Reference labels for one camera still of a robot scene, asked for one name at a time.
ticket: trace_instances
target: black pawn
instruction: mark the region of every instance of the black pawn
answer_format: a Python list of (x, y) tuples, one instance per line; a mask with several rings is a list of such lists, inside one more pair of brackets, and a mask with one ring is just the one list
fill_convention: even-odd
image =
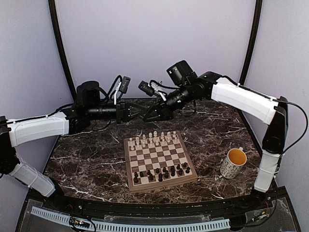
[(163, 181), (163, 175), (162, 173), (159, 174), (159, 182), (162, 182)]

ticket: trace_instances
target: mug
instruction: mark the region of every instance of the mug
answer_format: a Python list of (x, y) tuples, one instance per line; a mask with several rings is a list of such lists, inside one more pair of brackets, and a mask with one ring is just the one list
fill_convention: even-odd
[(228, 151), (227, 156), (220, 167), (221, 175), (227, 179), (233, 179), (240, 173), (242, 167), (247, 162), (247, 156), (242, 151), (243, 148), (233, 148)]

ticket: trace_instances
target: white backdrop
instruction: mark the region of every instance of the white backdrop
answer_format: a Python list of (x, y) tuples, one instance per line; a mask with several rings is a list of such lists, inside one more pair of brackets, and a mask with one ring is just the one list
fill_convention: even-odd
[(98, 80), (108, 90), (131, 77), (126, 97), (146, 97), (141, 80), (172, 81), (166, 69), (187, 60), (198, 75), (240, 77), (255, 1), (58, 0), (64, 47), (75, 85)]

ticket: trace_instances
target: wooden chessboard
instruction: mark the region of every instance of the wooden chessboard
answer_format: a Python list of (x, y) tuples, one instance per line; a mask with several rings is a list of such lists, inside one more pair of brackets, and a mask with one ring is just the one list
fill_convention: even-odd
[[(161, 136), (159, 136), (159, 144), (150, 143), (149, 136), (144, 140), (139, 138), (140, 145), (137, 145), (136, 138), (124, 139), (125, 144), (125, 158), (126, 158), (126, 172), (128, 176), (128, 185), (131, 192), (142, 192), (149, 191), (153, 189), (158, 189), (166, 186), (174, 186), (179, 184), (184, 184), (187, 182), (192, 182), (197, 180), (197, 173), (192, 165), (191, 159), (188, 155), (187, 149), (182, 140), (179, 131), (176, 131), (176, 140), (172, 137), (170, 142), (167, 142), (167, 134), (165, 133), (165, 141), (162, 141)], [(183, 174), (179, 174), (177, 165), (183, 169)], [(171, 175), (171, 166), (175, 167), (175, 175)], [(187, 167), (190, 167), (189, 173), (186, 173)], [(160, 170), (163, 174), (163, 181), (159, 182), (158, 173), (156, 169)], [(169, 177), (165, 178), (163, 173), (163, 168), (169, 171)], [(153, 175), (153, 180), (149, 179), (147, 171)], [(135, 183), (134, 173), (138, 174), (138, 182)]]

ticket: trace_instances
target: black chess piece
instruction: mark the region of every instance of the black chess piece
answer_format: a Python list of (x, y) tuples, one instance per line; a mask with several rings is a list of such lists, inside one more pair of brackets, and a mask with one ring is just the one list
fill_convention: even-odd
[(168, 177), (169, 177), (169, 172), (168, 172), (168, 171), (165, 172), (164, 177), (165, 177), (165, 178), (168, 178)]
[(182, 169), (182, 168), (179, 169), (178, 174), (179, 174), (179, 175), (183, 175), (183, 169)]
[(162, 182), (163, 181), (163, 175), (162, 173), (159, 174), (159, 182)]

